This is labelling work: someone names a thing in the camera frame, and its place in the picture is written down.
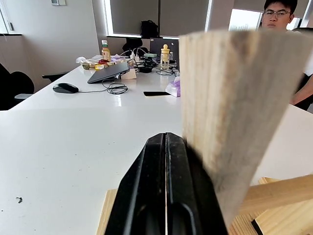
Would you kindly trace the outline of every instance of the wooden plank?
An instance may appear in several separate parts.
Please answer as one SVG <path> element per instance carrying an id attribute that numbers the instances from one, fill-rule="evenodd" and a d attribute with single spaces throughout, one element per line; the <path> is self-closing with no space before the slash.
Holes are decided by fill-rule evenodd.
<path id="1" fill-rule="evenodd" d="M 276 179 L 262 177 L 259 180 L 259 183 L 268 184 L 268 183 L 277 182 L 277 181 L 278 180 Z M 228 234 L 229 235 L 258 235 L 254 227 L 252 226 L 251 221 L 253 221 L 256 217 L 258 217 L 262 213 L 263 211 L 259 211 L 259 212 L 253 212 L 249 214 L 242 214 L 242 215 L 236 216 L 228 229 Z"/>
<path id="2" fill-rule="evenodd" d="M 283 32 L 180 37 L 183 137 L 212 179 L 227 226 L 238 213 L 311 48 L 310 38 Z"/>
<path id="3" fill-rule="evenodd" d="M 108 190 L 104 199 L 97 235 L 104 235 L 108 220 L 117 194 L 117 189 Z"/>
<path id="4" fill-rule="evenodd" d="M 292 179 L 289 181 L 293 182 L 296 185 L 297 184 L 296 179 Z M 305 182 L 298 181 L 298 183 L 304 186 L 306 184 L 306 181 Z M 288 199 L 292 194 L 287 193 L 287 190 L 293 192 L 297 191 L 297 188 L 298 188 L 297 186 L 295 188 L 293 188 L 291 185 L 285 186 L 284 189 L 286 190 L 286 195 L 283 195 L 284 199 Z M 266 210 L 258 217 L 256 217 L 255 221 L 258 224 L 259 228 L 261 229 L 263 235 L 310 234 L 310 232 L 312 232 L 313 226 L 313 199 Z"/>
<path id="5" fill-rule="evenodd" d="M 313 199 L 313 175 L 250 187 L 239 213 L 264 211 L 309 199 Z"/>

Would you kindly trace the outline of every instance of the computer mouse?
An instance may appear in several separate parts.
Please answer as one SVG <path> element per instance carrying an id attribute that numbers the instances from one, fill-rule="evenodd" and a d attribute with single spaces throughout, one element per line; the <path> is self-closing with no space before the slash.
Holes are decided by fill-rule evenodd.
<path id="1" fill-rule="evenodd" d="M 74 94 L 78 92 L 78 88 L 68 83 L 59 83 L 53 87 L 53 90 L 57 93 Z"/>

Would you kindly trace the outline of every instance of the white table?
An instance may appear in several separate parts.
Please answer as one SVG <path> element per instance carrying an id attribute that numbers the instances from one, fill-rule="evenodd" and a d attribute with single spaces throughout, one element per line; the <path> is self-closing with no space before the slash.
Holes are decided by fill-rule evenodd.
<path id="1" fill-rule="evenodd" d="M 181 135 L 179 107 L 162 110 L 0 112 L 0 234 L 95 235 L 106 191 L 146 140 Z"/>
<path id="2" fill-rule="evenodd" d="M 145 97 L 143 91 L 164 91 L 165 87 L 175 77 L 161 76 L 157 73 L 138 73 L 137 79 L 124 80 L 129 91 L 121 95 L 112 95 L 107 92 L 99 93 L 55 93 L 52 87 L 57 83 L 70 83 L 80 91 L 100 91 L 104 87 L 101 84 L 88 84 L 87 81 L 94 71 L 84 70 L 81 66 L 49 84 L 42 90 L 32 95 L 27 100 L 15 106 L 12 110 L 27 109 L 76 109 L 76 108 L 101 108 L 119 106 L 151 106 L 151 105 L 180 105 L 180 98 L 171 95 L 159 97 Z"/>
<path id="3" fill-rule="evenodd" d="M 55 83 L 100 90 L 90 76 L 77 68 Z M 118 187 L 147 138 L 181 135 L 180 99 L 142 94 L 171 79 L 139 74 L 122 95 L 57 94 L 52 84 L 0 112 L 0 234 L 95 234 L 106 190 Z M 312 173 L 312 133 L 313 115 L 290 105 L 252 183 Z"/>

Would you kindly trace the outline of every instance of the light switch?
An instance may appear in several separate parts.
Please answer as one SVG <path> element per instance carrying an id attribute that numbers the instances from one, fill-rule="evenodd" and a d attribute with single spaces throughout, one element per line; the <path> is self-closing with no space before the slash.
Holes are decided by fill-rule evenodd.
<path id="1" fill-rule="evenodd" d="M 58 6 L 59 5 L 59 0 L 51 0 L 52 6 Z"/>
<path id="2" fill-rule="evenodd" d="M 66 6 L 67 5 L 66 0 L 59 0 L 59 5 Z"/>

